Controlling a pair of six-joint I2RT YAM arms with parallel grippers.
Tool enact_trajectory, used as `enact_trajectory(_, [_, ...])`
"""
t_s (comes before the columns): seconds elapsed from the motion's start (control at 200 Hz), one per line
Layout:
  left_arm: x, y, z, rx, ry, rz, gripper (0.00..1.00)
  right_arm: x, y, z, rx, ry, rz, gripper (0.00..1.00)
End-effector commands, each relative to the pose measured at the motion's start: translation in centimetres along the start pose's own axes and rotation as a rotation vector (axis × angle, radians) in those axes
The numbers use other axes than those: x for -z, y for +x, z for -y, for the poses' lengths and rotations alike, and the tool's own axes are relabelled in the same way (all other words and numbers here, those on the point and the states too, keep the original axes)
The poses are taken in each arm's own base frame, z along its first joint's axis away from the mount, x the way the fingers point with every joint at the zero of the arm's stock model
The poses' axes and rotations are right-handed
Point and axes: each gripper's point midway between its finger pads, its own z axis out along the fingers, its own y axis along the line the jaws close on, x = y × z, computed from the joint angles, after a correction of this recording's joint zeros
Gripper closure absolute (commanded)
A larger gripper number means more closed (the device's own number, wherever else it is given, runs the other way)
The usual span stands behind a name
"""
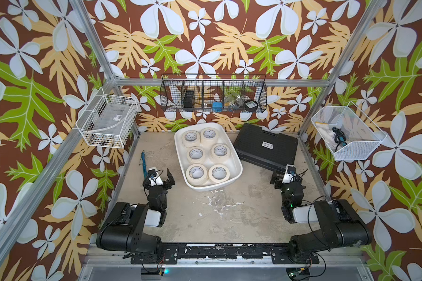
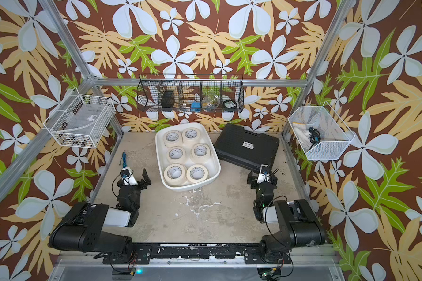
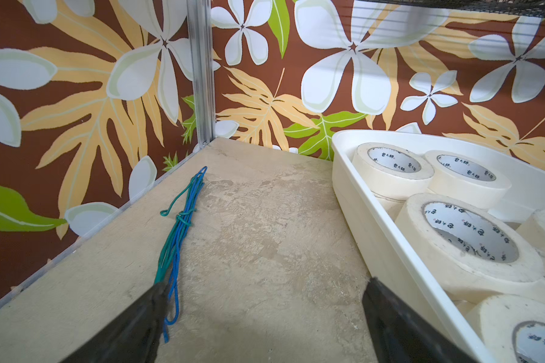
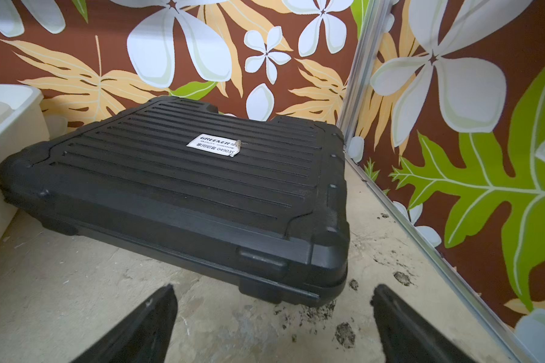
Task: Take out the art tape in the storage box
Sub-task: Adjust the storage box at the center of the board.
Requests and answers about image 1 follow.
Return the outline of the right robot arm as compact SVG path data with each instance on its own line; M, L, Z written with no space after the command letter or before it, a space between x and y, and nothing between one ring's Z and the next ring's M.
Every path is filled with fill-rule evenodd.
M373 234L347 200L321 196L304 200L303 173L293 165L274 171L270 183L281 192L281 211L290 224L307 224L308 234L293 235L284 247L272 249L275 263L313 263L317 253L344 247L369 245Z

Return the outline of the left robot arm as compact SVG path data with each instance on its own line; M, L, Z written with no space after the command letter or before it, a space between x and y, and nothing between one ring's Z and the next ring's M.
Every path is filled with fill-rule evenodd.
M166 170L167 179L162 180L163 170L150 169L143 180L146 204L118 202L97 234L96 245L107 251L159 254L161 239L143 233L144 227L162 227L167 215L167 194L175 185L175 179Z

